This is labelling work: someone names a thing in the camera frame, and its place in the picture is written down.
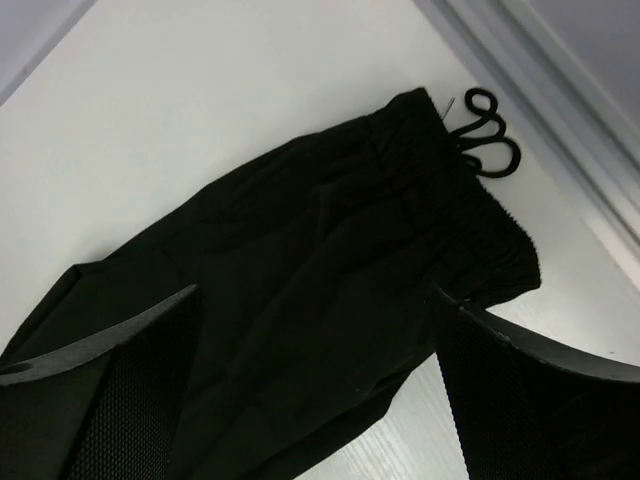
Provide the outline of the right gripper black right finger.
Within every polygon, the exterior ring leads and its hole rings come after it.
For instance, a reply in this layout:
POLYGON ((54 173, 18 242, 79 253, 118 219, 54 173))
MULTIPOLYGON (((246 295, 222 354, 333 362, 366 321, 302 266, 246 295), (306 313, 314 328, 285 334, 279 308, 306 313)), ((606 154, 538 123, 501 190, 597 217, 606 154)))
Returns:
POLYGON ((639 369, 434 287, 435 350, 472 479, 636 479, 639 369))

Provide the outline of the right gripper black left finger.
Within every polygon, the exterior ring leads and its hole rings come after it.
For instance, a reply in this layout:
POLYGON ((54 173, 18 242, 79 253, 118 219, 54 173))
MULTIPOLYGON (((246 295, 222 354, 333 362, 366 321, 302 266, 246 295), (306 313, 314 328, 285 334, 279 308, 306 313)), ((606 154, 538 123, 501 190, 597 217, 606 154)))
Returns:
POLYGON ((202 324, 190 285, 114 326, 2 365, 2 478, 164 478, 202 324))

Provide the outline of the black trousers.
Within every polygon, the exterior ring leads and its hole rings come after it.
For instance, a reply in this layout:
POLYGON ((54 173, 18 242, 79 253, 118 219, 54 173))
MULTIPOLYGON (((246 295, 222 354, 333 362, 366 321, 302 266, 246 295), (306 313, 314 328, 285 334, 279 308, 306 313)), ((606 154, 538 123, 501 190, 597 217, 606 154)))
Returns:
POLYGON ((490 307, 540 283, 531 239, 415 89, 263 154, 70 267, 3 356, 197 285, 204 325, 167 475, 292 479, 377 422, 433 353, 433 287, 490 307))

